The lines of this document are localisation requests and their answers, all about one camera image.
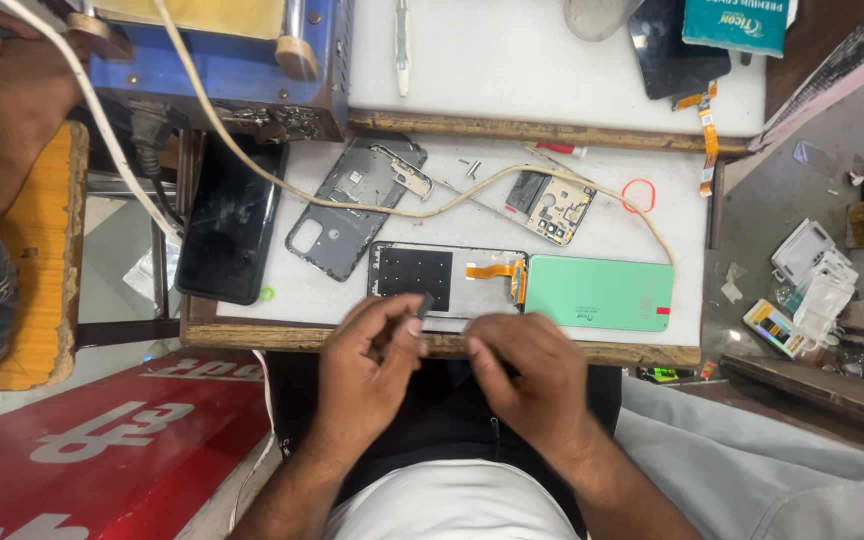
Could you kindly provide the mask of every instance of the white table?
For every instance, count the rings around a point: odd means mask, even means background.
[[[582,41],[562,0],[412,0],[408,97],[393,68],[395,3],[355,0],[348,104],[448,117],[499,118],[701,134],[695,108],[651,101],[626,26]],[[765,57],[718,80],[712,101],[722,137],[751,137],[765,122]]]
[[[510,165],[526,162],[513,141],[414,135],[413,141],[429,153],[422,170],[460,187],[470,186],[468,166],[459,162],[481,160],[476,176],[482,180]],[[285,180],[314,193],[329,175],[345,145],[325,142],[293,143]],[[583,159],[555,157],[604,188],[620,191],[631,180],[645,178],[655,186],[650,216],[672,247],[678,264],[669,327],[662,332],[567,327],[571,337],[588,341],[698,347],[702,313],[708,200],[698,195],[704,157],[694,153],[643,152],[591,148]],[[516,175],[498,180],[484,191],[511,189]],[[407,192],[398,208],[432,210],[454,197],[437,185],[421,202]],[[648,207],[648,193],[630,187],[630,198]],[[300,217],[306,202],[284,193],[272,235],[264,285],[274,290],[271,300],[249,306],[219,302],[216,315],[271,319],[293,323],[337,324],[366,295],[366,262],[360,260],[345,282],[326,276],[285,248],[285,237]],[[559,247],[477,202],[462,202],[448,212],[421,221],[390,216],[376,240],[520,250],[530,255],[551,254],[667,263],[666,254],[642,219],[622,204],[599,194],[567,247]],[[428,318],[427,331],[460,332],[465,321]]]

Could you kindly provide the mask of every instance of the green protective film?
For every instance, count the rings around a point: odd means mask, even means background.
[[[567,327],[662,332],[674,275],[668,264],[532,255],[525,313]]]

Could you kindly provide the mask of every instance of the wooden table edge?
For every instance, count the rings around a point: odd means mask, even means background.
[[[266,351],[316,353],[332,333],[334,326],[266,321],[215,316],[215,300],[185,297],[181,310],[180,340],[190,347],[259,349]],[[195,311],[209,315],[190,317]],[[429,357],[462,358],[465,344],[462,334],[426,332]],[[588,355],[588,362],[602,365],[662,366],[695,368],[701,362],[699,347],[578,341]]]
[[[603,146],[628,150],[706,153],[701,133],[670,133],[652,130],[594,128],[546,122],[525,122],[500,118],[471,118],[419,114],[393,110],[351,107],[347,126],[387,132],[435,134],[445,136],[506,139],[514,141],[557,142],[577,146]],[[719,136],[719,156],[750,156],[751,137]]]

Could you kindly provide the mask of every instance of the gray phone back cover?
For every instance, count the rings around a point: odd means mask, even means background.
[[[318,199],[394,208],[406,188],[393,180],[392,161],[370,150],[380,144],[409,164],[422,167],[428,153],[409,137],[389,131],[359,131],[316,191]],[[321,233],[309,251],[292,245],[306,219],[318,221]],[[389,214],[330,208],[309,202],[285,238],[285,247],[337,282],[352,275],[355,265],[378,235]]]

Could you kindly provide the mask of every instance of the white power cable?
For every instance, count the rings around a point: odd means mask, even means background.
[[[261,350],[252,350],[252,354],[258,359],[258,363],[262,366],[262,373],[265,375],[265,411],[269,413],[269,442],[265,444],[265,448],[258,456],[258,460],[252,465],[252,470],[248,472],[246,479],[242,480],[242,485],[235,493],[235,505],[232,507],[232,513],[228,516],[228,533],[232,534],[235,529],[235,522],[238,520],[239,514],[239,497],[242,496],[242,490],[245,489],[249,479],[258,471],[265,461],[265,457],[269,455],[272,448],[275,448],[276,441],[276,421],[272,418],[272,382],[269,379],[269,366],[265,364],[265,354]]]
[[[115,138],[113,128],[109,123],[109,119],[108,117],[106,117],[105,112],[102,110],[102,105],[99,103],[99,98],[95,93],[95,89],[92,87],[92,83],[89,80],[89,75],[82,67],[82,64],[79,62],[78,56],[75,55],[72,47],[70,47],[66,40],[61,35],[59,35],[59,33],[55,31],[49,24],[47,24],[37,15],[32,13],[29,8],[20,4],[18,0],[2,0],[2,3],[7,8],[15,12],[20,18],[25,19],[27,22],[29,22],[29,24],[36,30],[42,32],[42,34],[46,38],[48,38],[49,41],[51,41],[55,44],[56,47],[58,47],[59,52],[62,54],[63,57],[65,57],[65,60],[68,63],[69,67],[72,68],[72,72],[75,75],[76,81],[78,81],[78,84],[81,86],[82,95],[85,97],[85,102],[88,104],[92,112],[92,116],[95,117],[95,122],[96,126],[99,129],[99,133],[100,135],[102,135],[105,146],[108,147],[108,151],[112,156],[115,168],[118,169],[119,174],[122,176],[122,179],[125,181],[128,189],[131,190],[133,195],[135,195],[135,198],[139,201],[139,203],[142,204],[146,212],[149,213],[149,215],[152,217],[158,227],[162,229],[162,232],[165,233],[165,235],[168,236],[169,239],[172,240],[175,244],[182,245],[182,239],[176,233],[175,229],[168,222],[168,220],[165,219],[165,216],[162,215],[162,212],[155,205],[155,203],[152,202],[152,199],[150,199],[149,196],[146,195],[145,191],[138,184],[138,181],[136,180],[136,175],[134,175],[132,169],[129,168],[129,164],[126,161],[125,153],[122,152],[122,147],[119,146],[118,140]],[[673,255],[671,248],[666,243],[666,240],[663,238],[662,234],[659,233],[659,230],[656,228],[655,224],[652,223],[652,220],[649,218],[649,216],[647,216],[645,212],[642,211],[642,209],[639,208],[639,206],[635,202],[623,197],[615,191],[606,189],[588,180],[587,178],[582,178],[564,171],[547,169],[543,167],[535,167],[532,165],[518,165],[508,167],[492,175],[491,177],[479,182],[472,189],[463,192],[461,195],[459,195],[452,201],[447,202],[439,208],[426,212],[410,212],[386,206],[342,203],[312,197],[306,192],[286,183],[281,178],[277,178],[276,176],[267,172],[265,169],[259,167],[248,155],[246,155],[245,152],[242,151],[241,148],[239,148],[239,146],[229,135],[229,132],[226,130],[225,126],[222,124],[222,121],[216,114],[215,109],[212,107],[212,104],[209,101],[209,96],[206,94],[206,90],[202,85],[202,81],[199,78],[199,74],[196,71],[195,65],[192,63],[192,58],[189,55],[188,50],[186,49],[186,44],[183,43],[182,37],[179,35],[179,29],[176,28],[175,22],[173,22],[172,20],[172,16],[169,13],[168,7],[165,6],[163,0],[154,0],[154,3],[155,6],[158,8],[159,16],[162,18],[162,23],[165,25],[165,30],[168,33],[169,38],[172,40],[172,43],[175,47],[175,52],[181,59],[182,65],[185,67],[185,71],[188,74],[189,81],[192,83],[192,88],[195,90],[196,96],[198,97],[198,102],[199,104],[201,104],[202,109],[204,110],[205,115],[208,117],[209,121],[211,122],[213,128],[215,128],[216,132],[218,132],[219,136],[222,138],[228,148],[236,156],[238,156],[238,158],[241,159],[250,169],[252,169],[252,171],[254,171],[259,176],[265,178],[266,180],[269,180],[270,182],[281,187],[282,190],[286,190],[301,199],[324,207],[360,210],[389,215],[400,215],[411,218],[427,218],[434,215],[439,215],[451,209],[455,205],[474,195],[475,192],[484,189],[492,182],[498,180],[499,178],[507,174],[516,171],[534,171],[541,174],[558,177],[574,184],[578,184],[580,186],[586,186],[588,188],[592,188],[593,190],[601,191],[609,197],[617,199],[628,205],[629,208],[633,209],[635,213],[638,214],[645,221],[646,225],[649,227],[649,230],[652,232],[658,243],[661,244],[662,249],[668,256],[669,263],[672,264],[673,270],[676,269],[675,256]]]
[[[380,214],[400,215],[403,217],[423,219],[427,217],[432,217],[434,215],[439,215],[451,209],[455,205],[471,197],[475,192],[484,189],[489,184],[506,176],[509,173],[513,173],[516,171],[534,171],[541,174],[558,177],[573,184],[592,188],[593,190],[601,191],[609,197],[618,199],[619,201],[628,205],[629,208],[634,210],[636,214],[638,214],[643,220],[645,220],[645,224],[648,225],[649,230],[655,236],[655,239],[658,240],[658,243],[661,244],[662,249],[665,250],[665,253],[669,258],[669,263],[672,264],[673,271],[676,269],[675,256],[672,254],[672,249],[666,243],[666,240],[663,238],[663,236],[659,233],[659,230],[656,228],[655,224],[652,223],[652,220],[649,219],[649,216],[645,215],[645,212],[642,211],[638,204],[630,201],[629,199],[623,197],[615,191],[606,189],[595,184],[587,178],[582,178],[580,176],[576,176],[564,171],[546,169],[543,167],[534,167],[532,165],[517,165],[513,167],[508,167],[479,182],[472,189],[464,191],[461,195],[443,204],[442,206],[426,212],[410,212],[397,208],[390,208],[387,206],[378,206],[372,204],[335,202],[326,199],[319,199],[317,197],[309,195],[305,191],[286,183],[281,178],[276,177],[262,167],[258,166],[255,161],[253,161],[245,152],[242,151],[241,148],[239,148],[239,145],[236,144],[232,136],[229,135],[229,131],[222,124],[222,120],[219,119],[219,115],[215,112],[215,107],[212,106],[212,103],[209,100],[209,96],[206,94],[206,88],[202,84],[202,79],[199,78],[199,72],[195,68],[195,63],[192,61],[192,56],[189,55],[188,48],[186,48],[186,43],[183,41],[182,36],[179,34],[179,29],[176,27],[176,23],[172,20],[172,15],[169,13],[169,8],[165,6],[165,0],[153,1],[155,2],[155,7],[158,9],[158,15],[162,19],[162,24],[165,25],[165,31],[166,33],[168,33],[169,39],[172,41],[172,44],[175,47],[175,53],[178,54],[178,59],[181,60],[182,66],[185,68],[186,74],[188,74],[189,82],[192,83],[192,89],[195,91],[196,97],[198,97],[198,103],[201,105],[201,108],[205,112],[205,116],[208,117],[208,121],[212,124],[212,127],[219,134],[219,137],[222,138],[222,141],[224,141],[225,145],[228,146],[228,149],[231,150],[232,153],[234,153],[236,156],[238,156],[238,158],[242,160],[242,162],[245,163],[248,168],[254,171],[255,174],[261,176],[269,182],[272,182],[276,186],[279,186],[280,188],[282,188],[282,190],[286,190],[301,199],[304,199],[310,203],[314,203],[322,207],[375,212]]]
[[[82,63],[79,62],[75,51],[72,50],[66,39],[55,31],[51,25],[31,12],[28,7],[20,4],[18,0],[2,0],[2,4],[15,12],[19,18],[25,19],[35,30],[42,32],[42,35],[58,47],[58,51],[65,57],[65,61],[69,67],[72,68],[72,73],[75,75],[76,81],[78,81],[78,85],[81,87],[81,93],[85,97],[85,103],[88,104],[88,107],[92,111],[92,117],[95,117],[95,124],[99,128],[102,140],[105,141],[108,153],[111,154],[112,161],[115,164],[115,168],[118,169],[119,175],[122,176],[122,180],[125,181],[128,189],[131,190],[135,198],[138,199],[138,202],[142,204],[146,212],[155,220],[155,223],[162,229],[162,232],[165,233],[169,240],[172,240],[177,245],[182,245],[182,238],[168,220],[165,219],[165,216],[162,215],[156,204],[152,202],[152,199],[145,194],[145,190],[142,189],[138,184],[138,180],[136,180],[136,175],[129,168],[126,154],[122,152],[122,147],[119,146],[119,141],[115,138],[113,127],[109,124],[109,118],[106,117],[105,112],[102,110],[102,104],[99,103],[99,96],[95,94],[95,88],[92,87],[92,83],[89,81],[89,75],[86,73],[86,69],[82,67]]]

